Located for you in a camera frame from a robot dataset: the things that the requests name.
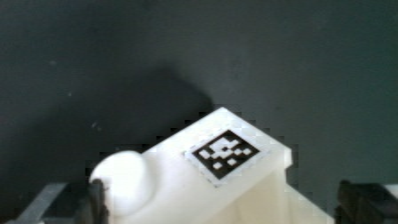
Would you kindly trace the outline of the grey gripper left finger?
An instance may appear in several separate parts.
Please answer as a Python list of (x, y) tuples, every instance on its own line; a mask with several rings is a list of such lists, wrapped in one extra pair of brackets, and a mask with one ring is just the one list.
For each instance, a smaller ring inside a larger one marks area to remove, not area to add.
[(102, 180), (49, 184), (17, 218), (17, 224), (109, 224)]

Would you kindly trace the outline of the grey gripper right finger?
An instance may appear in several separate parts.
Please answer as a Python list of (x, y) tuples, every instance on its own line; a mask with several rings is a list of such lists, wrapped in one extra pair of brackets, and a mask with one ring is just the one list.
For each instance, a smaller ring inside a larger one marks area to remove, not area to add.
[(398, 184), (342, 181), (335, 223), (398, 224)]

